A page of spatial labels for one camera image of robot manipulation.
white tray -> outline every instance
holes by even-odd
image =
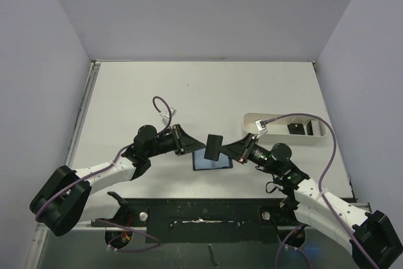
[[[255,121],[263,119],[271,119],[284,114],[279,113],[247,113],[244,115],[244,131],[245,133],[257,134],[258,128]],[[286,144],[304,144],[314,145],[319,143],[327,134],[327,128],[319,122],[319,135],[292,135],[290,134],[287,125],[291,123],[302,123],[305,133],[307,133],[307,124],[314,120],[305,116],[290,116],[279,119],[275,122],[267,124],[268,132],[259,138],[260,142],[264,143],[286,143]]]

small black object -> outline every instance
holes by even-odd
[[[301,123],[288,124],[287,127],[292,135],[305,135],[305,129]]]
[[[219,160],[220,148],[223,139],[224,137],[222,135],[208,135],[206,143],[206,151],[204,153],[205,159],[216,162]]]
[[[275,161],[287,162],[290,160],[292,151],[290,147],[284,143],[277,143],[271,149],[271,156]]]
[[[314,129],[312,128],[312,121],[307,124],[307,135],[314,135]]]

white wall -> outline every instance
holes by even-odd
[[[0,268],[23,268],[28,206],[64,163],[89,65],[58,0],[0,0]]]
[[[350,0],[60,0],[92,59],[316,60]]]
[[[401,240],[402,52],[402,0],[352,0],[317,67],[355,192],[391,218]]]

cable connector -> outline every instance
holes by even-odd
[[[258,127],[258,131],[259,131],[259,132],[261,132],[261,131],[263,131],[263,130],[266,129],[266,124],[265,124],[265,122],[264,122],[262,119],[260,119],[260,120],[258,120],[258,121],[255,121],[254,123],[255,123],[256,126]]]
[[[255,121],[254,123],[256,124],[258,131],[259,131],[258,135],[256,136],[256,138],[258,139],[262,135],[267,133],[266,123],[262,119]]]
[[[174,109],[173,107],[171,107],[170,109],[171,109],[172,118],[173,118],[175,116],[177,110]],[[162,122],[166,126],[169,121],[169,112],[166,110],[164,113],[160,112],[159,115],[162,117]]]

bolt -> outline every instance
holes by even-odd
[[[262,213],[262,218],[263,218],[264,220],[270,220],[270,212],[264,211],[264,212]]]
[[[141,212],[141,213],[139,214],[139,219],[140,219],[142,222],[145,222],[145,221],[148,219],[148,217],[149,217],[149,215],[147,214],[147,212]]]

